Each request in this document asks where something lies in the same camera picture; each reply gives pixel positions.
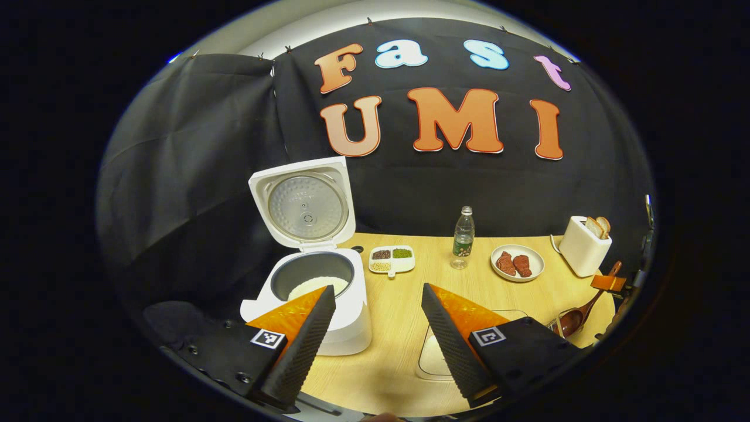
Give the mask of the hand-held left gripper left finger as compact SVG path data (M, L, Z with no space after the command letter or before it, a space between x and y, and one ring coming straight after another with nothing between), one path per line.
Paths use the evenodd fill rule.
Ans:
M217 390L287 411L295 403L336 309L326 285L249 323L226 320L162 351Z

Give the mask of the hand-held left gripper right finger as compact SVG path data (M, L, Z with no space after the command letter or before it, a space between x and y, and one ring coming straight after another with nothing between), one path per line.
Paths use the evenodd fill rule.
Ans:
M421 309L472 408L540 386L583 352L529 316L510 320L430 283Z

